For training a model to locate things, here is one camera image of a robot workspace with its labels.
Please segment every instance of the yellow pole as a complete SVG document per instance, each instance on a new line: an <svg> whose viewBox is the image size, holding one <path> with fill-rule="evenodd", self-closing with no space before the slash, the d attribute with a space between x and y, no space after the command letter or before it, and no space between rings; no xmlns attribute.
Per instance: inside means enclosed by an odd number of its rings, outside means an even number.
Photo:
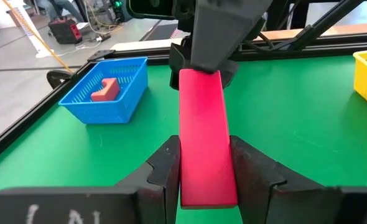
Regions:
<svg viewBox="0 0 367 224"><path fill-rule="evenodd" d="M61 64L63 65L66 70L68 70L70 73L73 73L73 71L70 70L69 66L67 66L67 64L65 64L65 62L62 61L62 59L60 59L58 57L58 55L56 55L49 47L48 45L31 29L31 27L26 23L26 21L21 17L21 15L19 15L16 10L11 6L11 4L9 4L7 2L7 0L2 0L7 6L8 8L11 10L11 12L15 15L15 17L19 20L19 22L23 23L26 28L28 28L30 30L30 32L32 32L32 34L35 36L35 38L37 38L37 40L39 40L41 42L41 44L52 54L52 56Z"/></svg>

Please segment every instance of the red block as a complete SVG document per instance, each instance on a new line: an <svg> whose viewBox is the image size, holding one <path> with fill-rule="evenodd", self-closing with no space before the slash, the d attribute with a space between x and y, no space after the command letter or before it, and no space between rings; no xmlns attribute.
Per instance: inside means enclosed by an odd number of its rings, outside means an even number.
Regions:
<svg viewBox="0 0 367 224"><path fill-rule="evenodd" d="M119 94L120 86L116 78L102 79L103 89L91 94L92 101L113 101Z"/></svg>
<svg viewBox="0 0 367 224"><path fill-rule="evenodd" d="M221 75L192 69L179 74L181 207L238 203Z"/></svg>

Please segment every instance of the gray floor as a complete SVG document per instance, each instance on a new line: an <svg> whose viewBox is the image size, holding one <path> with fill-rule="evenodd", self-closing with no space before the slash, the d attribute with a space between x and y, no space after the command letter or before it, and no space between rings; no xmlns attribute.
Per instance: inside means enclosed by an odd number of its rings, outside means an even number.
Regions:
<svg viewBox="0 0 367 224"><path fill-rule="evenodd" d="M334 3L311 4L307 23L315 22L325 14ZM61 56L69 66L83 65L87 58L97 50L109 49L117 43L138 41L156 24L156 20L132 19L124 27L113 33L112 37L93 49L79 50L72 54ZM176 21L162 21L160 24L170 24ZM342 19L339 24L359 24L367 22L367 2L355 9ZM47 35L48 28L39 30L44 41L57 54L75 50L74 45L59 45ZM8 68L42 68L59 67L60 64L52 57L36 59L33 46L24 33L16 28L0 30L0 69ZM0 133L15 122L26 111L32 108L39 100L46 96L51 87L45 79L46 70L24 72L0 72Z"/></svg>

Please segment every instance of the green tabletop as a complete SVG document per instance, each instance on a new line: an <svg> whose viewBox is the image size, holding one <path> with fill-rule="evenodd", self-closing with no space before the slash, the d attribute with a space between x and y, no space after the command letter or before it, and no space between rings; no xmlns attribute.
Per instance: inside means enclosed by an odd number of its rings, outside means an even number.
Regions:
<svg viewBox="0 0 367 224"><path fill-rule="evenodd" d="M242 62L225 90L230 134L323 185L367 186L367 102L352 56ZM0 189L114 185L178 134L168 66L129 124L84 125L55 105L0 155ZM178 210L177 223L240 223L239 210Z"/></svg>

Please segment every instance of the blue basket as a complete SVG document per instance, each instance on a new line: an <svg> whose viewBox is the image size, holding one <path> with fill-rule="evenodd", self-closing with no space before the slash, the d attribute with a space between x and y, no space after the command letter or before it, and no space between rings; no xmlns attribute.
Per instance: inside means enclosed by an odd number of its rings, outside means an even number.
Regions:
<svg viewBox="0 0 367 224"><path fill-rule="evenodd" d="M147 87L146 61L146 57L139 57L99 62L59 105L85 124L128 123ZM117 78L120 92L114 101L94 102L91 94L103 88L104 78Z"/></svg>

